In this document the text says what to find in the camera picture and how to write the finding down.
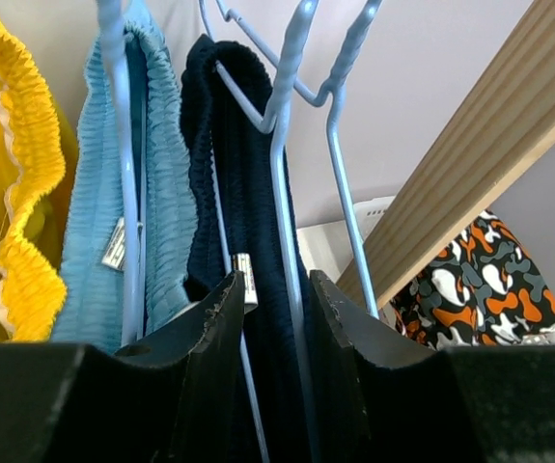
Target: yellow fabric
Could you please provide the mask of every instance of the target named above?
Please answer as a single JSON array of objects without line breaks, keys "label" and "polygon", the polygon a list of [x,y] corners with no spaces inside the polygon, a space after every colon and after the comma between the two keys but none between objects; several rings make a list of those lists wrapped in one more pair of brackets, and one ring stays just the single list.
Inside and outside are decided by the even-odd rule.
[{"label": "yellow fabric", "polygon": [[76,163],[69,124],[0,22],[0,340],[46,340],[63,307],[56,269]]}]

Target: dark blue towel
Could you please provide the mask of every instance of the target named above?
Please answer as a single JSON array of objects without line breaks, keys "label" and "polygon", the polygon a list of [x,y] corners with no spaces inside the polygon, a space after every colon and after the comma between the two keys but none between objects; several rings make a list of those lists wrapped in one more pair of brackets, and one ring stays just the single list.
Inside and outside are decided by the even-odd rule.
[{"label": "dark blue towel", "polygon": [[[272,90],[258,57],[236,42],[214,43],[202,36],[187,57],[187,69],[182,75],[180,128],[191,156],[189,175],[198,206],[198,230],[185,287],[192,299],[200,300],[224,276],[210,166],[210,151],[214,149],[230,252],[251,256],[256,280],[259,307],[246,315],[244,333],[271,460],[309,461],[273,202],[271,136],[260,133],[247,120],[214,71],[217,60],[261,113]],[[306,305],[308,279],[298,247],[296,253]],[[237,394],[231,460],[255,461],[256,436],[242,381]]]}]

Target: towel label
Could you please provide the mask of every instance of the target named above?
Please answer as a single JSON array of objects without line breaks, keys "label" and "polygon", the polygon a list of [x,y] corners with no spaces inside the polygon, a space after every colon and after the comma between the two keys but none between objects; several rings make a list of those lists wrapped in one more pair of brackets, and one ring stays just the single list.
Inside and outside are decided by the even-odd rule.
[{"label": "towel label", "polygon": [[250,313],[258,307],[258,293],[254,282],[254,272],[251,268],[251,258],[248,254],[234,254],[232,267],[244,274],[245,280],[245,313]]},{"label": "towel label", "polygon": [[[142,232],[142,224],[138,222],[138,238]],[[101,263],[115,270],[125,270],[125,219],[121,217],[114,227],[110,241],[105,248]]]}]

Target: wall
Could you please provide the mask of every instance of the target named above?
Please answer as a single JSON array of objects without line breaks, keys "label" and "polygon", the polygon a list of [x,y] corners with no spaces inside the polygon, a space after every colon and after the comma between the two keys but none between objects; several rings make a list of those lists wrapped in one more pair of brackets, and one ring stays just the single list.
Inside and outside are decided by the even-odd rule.
[{"label": "wall", "polygon": [[[216,37],[250,43],[207,0]],[[147,0],[178,74],[203,32],[196,0]],[[363,0],[322,0],[301,66],[316,89]],[[397,193],[531,0],[385,0],[348,79],[342,148],[354,200]],[[278,51],[296,0],[230,0]],[[82,65],[97,32],[94,0],[0,0],[0,16],[34,53],[76,122]],[[294,101],[288,142],[297,223],[341,216],[324,138],[327,109]],[[555,148],[496,204],[555,291]]]}]

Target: camouflage fabric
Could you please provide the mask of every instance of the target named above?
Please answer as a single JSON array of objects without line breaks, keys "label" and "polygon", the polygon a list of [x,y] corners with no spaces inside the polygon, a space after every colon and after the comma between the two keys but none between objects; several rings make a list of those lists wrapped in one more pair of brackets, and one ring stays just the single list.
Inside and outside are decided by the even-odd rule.
[{"label": "camouflage fabric", "polygon": [[489,210],[391,301],[396,329],[432,349],[515,344],[555,331],[555,297]]}]

